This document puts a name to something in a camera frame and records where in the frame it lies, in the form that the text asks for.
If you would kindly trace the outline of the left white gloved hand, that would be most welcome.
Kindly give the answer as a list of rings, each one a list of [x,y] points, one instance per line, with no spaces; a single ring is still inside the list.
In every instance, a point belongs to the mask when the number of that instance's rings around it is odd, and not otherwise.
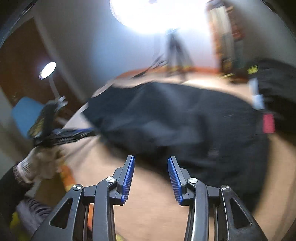
[[[14,166],[15,178],[22,185],[31,185],[36,179],[51,179],[60,171],[64,156],[65,151],[59,146],[35,147]]]

